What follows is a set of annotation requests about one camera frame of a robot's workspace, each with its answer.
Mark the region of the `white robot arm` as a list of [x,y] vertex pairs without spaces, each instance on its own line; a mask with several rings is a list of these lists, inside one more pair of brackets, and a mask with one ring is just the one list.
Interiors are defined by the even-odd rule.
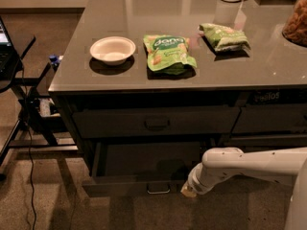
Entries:
[[293,186],[284,230],[307,230],[306,147],[247,153],[235,147],[209,149],[189,172],[181,192],[204,195],[235,175]]

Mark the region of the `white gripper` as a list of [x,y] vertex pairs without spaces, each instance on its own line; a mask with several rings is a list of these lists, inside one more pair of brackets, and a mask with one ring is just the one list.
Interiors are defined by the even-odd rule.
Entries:
[[217,175],[212,175],[208,169],[199,163],[190,171],[187,182],[185,182],[180,192],[186,197],[196,197],[211,191],[221,180]]

